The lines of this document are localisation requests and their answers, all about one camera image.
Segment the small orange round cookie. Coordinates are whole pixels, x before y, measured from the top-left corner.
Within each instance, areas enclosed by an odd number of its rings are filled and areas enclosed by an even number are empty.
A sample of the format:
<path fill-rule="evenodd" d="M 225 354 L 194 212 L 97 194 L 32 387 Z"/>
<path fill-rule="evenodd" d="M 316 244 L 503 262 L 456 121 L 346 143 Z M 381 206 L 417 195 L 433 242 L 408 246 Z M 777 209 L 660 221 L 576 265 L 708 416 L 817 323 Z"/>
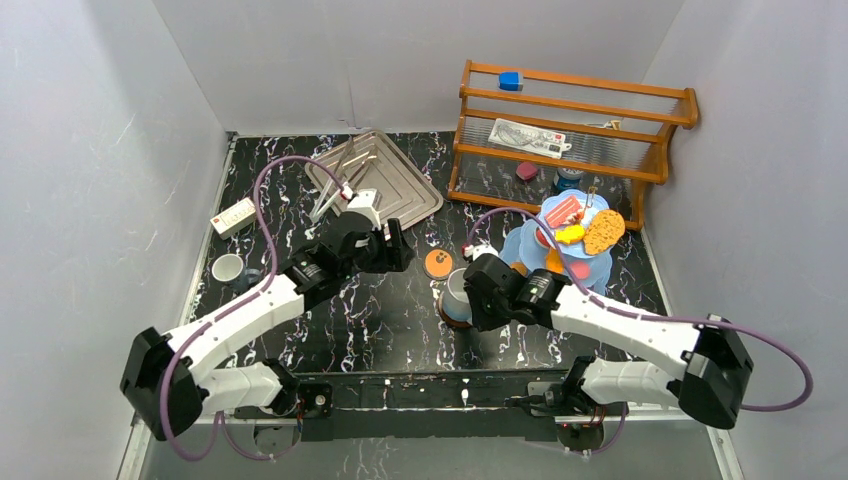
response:
<path fill-rule="evenodd" d="M 520 273 L 522 276 L 527 276 L 527 275 L 528 275 L 528 269 L 527 269 L 527 267 L 526 267 L 523 263 L 521 263 L 521 262 L 513 262 L 513 263 L 510 265 L 510 267 L 511 267 L 513 270 L 515 270 L 515 271 L 517 271 L 518 273 Z"/>

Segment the orange black round coaster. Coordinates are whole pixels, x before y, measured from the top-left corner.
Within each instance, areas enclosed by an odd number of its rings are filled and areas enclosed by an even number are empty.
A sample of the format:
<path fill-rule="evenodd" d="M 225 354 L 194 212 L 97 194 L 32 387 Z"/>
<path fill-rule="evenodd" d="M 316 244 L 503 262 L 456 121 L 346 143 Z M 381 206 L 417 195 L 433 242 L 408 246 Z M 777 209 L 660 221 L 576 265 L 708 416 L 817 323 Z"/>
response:
<path fill-rule="evenodd" d="M 447 250 L 434 248 L 424 257 L 423 269 L 425 274 L 433 280 L 444 280 L 454 270 L 454 259 Z"/>

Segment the white ceramic mug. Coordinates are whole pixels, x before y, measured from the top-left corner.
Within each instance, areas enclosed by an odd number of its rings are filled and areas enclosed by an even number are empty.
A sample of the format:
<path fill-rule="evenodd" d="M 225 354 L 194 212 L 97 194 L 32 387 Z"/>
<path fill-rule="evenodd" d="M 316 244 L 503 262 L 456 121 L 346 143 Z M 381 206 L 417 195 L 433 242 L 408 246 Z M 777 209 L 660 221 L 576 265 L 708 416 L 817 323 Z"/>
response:
<path fill-rule="evenodd" d="M 465 292 L 465 268 L 453 271 L 439 299 L 439 309 L 454 320 L 472 324 L 472 311 Z"/>

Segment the steel food tongs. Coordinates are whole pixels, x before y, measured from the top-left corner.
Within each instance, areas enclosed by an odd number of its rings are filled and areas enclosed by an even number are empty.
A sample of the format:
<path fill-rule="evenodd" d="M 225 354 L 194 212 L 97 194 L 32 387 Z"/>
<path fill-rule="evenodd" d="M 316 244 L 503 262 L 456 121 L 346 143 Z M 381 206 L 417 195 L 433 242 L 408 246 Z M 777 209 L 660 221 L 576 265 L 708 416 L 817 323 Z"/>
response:
<path fill-rule="evenodd" d="M 332 173 L 343 183 L 348 184 L 352 190 L 355 190 L 376 157 L 374 146 L 359 151 L 355 146 L 355 139 L 350 137 L 338 158 L 334 161 Z M 315 206 L 309 213 L 309 219 L 312 222 L 318 222 L 339 198 L 343 198 L 343 190 L 338 187 L 332 178 L 328 178 L 321 189 Z"/>

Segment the orange oval pastry piece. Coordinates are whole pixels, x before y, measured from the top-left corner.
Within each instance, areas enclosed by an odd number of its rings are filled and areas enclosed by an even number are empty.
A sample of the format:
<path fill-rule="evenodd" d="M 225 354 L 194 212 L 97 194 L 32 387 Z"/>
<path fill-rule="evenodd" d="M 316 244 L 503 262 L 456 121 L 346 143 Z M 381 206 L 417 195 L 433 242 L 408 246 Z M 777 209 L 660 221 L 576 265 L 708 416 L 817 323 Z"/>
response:
<path fill-rule="evenodd" d="M 555 249 L 550 249 L 545 257 L 545 268 L 551 272 L 563 274 L 565 268 L 559 253 Z"/>

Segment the red sprinkled donut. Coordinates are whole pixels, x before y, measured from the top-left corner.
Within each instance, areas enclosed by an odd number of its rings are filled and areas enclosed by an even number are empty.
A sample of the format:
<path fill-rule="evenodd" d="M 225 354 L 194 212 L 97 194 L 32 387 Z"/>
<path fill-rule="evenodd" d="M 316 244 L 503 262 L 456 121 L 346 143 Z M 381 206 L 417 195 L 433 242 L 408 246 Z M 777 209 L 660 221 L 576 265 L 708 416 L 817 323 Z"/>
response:
<path fill-rule="evenodd" d="M 535 240 L 540 247 L 550 249 L 550 244 L 548 243 L 547 237 L 541 228 L 536 229 Z"/>

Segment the pink round macaron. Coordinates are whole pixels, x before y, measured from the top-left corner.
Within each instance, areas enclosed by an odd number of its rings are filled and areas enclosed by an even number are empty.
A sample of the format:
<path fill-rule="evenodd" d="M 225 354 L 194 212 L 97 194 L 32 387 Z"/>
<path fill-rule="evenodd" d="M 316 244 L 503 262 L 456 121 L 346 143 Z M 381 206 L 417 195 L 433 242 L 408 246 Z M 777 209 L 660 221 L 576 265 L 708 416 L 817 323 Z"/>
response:
<path fill-rule="evenodd" d="M 590 265 L 582 260 L 570 262 L 569 266 L 574 276 L 581 281 L 588 279 L 592 273 Z"/>

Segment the orange yellow pastry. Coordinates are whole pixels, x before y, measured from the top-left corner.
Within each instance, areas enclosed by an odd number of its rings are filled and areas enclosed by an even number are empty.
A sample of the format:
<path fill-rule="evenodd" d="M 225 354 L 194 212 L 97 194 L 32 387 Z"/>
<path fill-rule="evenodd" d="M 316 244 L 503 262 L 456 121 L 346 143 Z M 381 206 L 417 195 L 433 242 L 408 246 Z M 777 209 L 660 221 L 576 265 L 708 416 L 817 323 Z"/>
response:
<path fill-rule="evenodd" d="M 586 229 L 581 224 L 566 226 L 555 232 L 555 240 L 564 245 L 573 245 L 581 242 L 586 235 Z"/>

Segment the pink layered cake slice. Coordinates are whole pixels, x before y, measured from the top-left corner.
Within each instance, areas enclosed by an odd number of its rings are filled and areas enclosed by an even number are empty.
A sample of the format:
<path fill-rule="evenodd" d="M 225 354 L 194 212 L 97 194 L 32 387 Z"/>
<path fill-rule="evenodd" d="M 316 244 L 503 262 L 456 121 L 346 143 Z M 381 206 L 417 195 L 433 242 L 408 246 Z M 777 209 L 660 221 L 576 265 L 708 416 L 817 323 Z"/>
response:
<path fill-rule="evenodd" d="M 575 195 L 557 201 L 544 215 L 544 219 L 551 228 L 559 228 L 574 221 L 577 214 L 583 209 L 583 203 Z"/>

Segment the brown chocolate chip cookie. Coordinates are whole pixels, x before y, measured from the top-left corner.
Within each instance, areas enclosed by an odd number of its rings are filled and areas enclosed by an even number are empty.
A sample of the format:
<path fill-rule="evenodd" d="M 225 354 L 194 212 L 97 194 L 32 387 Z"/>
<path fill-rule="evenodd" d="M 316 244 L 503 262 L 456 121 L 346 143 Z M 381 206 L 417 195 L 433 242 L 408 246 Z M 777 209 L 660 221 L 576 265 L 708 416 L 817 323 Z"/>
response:
<path fill-rule="evenodd" d="M 625 220 L 617 211 L 606 209 L 598 212 L 583 238 L 585 254 L 594 256 L 607 251 L 618 242 L 625 230 Z"/>

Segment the small grey white cup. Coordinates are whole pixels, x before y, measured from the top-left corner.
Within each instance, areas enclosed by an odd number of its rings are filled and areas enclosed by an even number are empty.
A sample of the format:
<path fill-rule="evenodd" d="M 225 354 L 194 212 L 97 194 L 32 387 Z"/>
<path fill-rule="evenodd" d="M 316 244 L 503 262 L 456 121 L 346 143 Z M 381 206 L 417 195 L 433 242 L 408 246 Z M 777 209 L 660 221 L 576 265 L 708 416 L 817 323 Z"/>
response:
<path fill-rule="evenodd" d="M 262 272 L 247 268 L 244 260 L 236 254 L 225 254 L 213 262 L 211 276 L 237 295 L 241 295 L 262 279 Z"/>

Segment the brown wooden round coaster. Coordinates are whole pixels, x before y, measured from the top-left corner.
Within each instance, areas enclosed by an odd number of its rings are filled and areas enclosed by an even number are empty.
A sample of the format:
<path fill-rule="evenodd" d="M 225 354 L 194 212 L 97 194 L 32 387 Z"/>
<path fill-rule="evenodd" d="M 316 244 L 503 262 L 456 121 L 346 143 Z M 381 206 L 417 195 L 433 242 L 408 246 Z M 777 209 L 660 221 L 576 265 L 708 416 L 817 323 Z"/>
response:
<path fill-rule="evenodd" d="M 439 312 L 439 316 L 440 316 L 440 318 L 442 319 L 443 322 L 445 322 L 448 326 L 450 326 L 452 328 L 468 329 L 468 328 L 472 327 L 472 325 L 470 323 L 465 322 L 465 321 L 454 320 L 442 311 Z"/>

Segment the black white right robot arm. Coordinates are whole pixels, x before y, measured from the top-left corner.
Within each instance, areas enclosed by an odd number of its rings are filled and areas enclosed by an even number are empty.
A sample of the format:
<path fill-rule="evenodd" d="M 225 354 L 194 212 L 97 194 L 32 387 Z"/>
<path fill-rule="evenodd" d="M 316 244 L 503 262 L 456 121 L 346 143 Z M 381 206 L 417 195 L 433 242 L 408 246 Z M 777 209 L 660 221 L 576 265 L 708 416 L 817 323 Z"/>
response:
<path fill-rule="evenodd" d="M 471 323 L 480 331 L 512 321 L 594 338 L 632 361 L 577 358 L 552 393 L 532 393 L 530 409 L 590 413 L 614 403 L 678 408 L 717 429 L 736 425 L 753 361 L 730 323 L 654 321 L 649 312 L 581 291 L 558 273 L 522 275 L 493 254 L 464 271 Z"/>

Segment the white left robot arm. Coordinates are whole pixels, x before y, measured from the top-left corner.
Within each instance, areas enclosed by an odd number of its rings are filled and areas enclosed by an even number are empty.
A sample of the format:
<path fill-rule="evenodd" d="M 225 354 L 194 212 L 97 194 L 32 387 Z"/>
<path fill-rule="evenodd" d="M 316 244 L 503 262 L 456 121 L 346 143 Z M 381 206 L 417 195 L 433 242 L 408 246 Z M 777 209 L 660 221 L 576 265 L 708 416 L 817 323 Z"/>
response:
<path fill-rule="evenodd" d="M 363 213 L 345 212 L 280 262 L 270 279 L 218 310 L 167 333 L 139 333 L 120 391 L 159 441 L 219 411 L 257 407 L 291 416 L 311 408 L 299 379 L 279 361 L 239 368 L 226 368 L 224 361 L 337 296 L 354 276 L 403 272 L 414 256 L 399 219 L 378 226 Z"/>

